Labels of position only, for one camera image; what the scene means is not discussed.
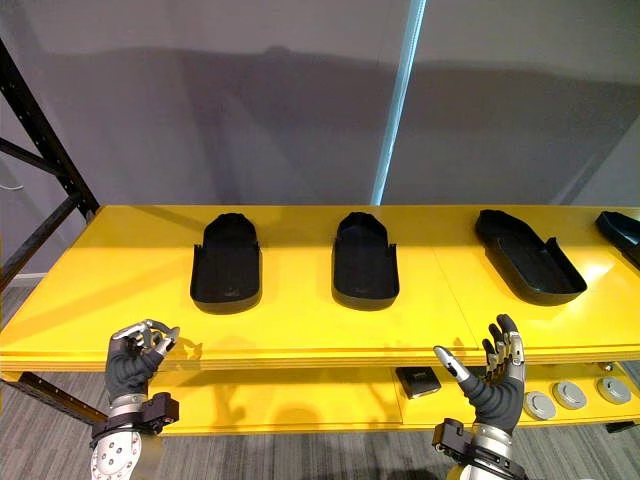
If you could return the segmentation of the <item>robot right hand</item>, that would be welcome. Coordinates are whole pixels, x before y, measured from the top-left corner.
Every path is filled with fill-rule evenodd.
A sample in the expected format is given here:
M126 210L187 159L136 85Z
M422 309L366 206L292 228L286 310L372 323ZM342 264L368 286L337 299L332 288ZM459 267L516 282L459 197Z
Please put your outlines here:
M433 351L474 408L474 423L512 436L524 402L524 343L516 323L507 314L498 314L496 323L488 329L493 341L483 340L488 367L483 377L473 374L447 348L436 345Z

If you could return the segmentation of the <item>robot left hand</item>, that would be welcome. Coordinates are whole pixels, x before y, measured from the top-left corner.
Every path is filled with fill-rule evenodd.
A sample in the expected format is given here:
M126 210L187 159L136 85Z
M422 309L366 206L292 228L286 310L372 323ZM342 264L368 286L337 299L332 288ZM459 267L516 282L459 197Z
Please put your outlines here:
M159 366L177 343L179 327L145 319L115 332L109 339L105 386L109 402L148 393Z

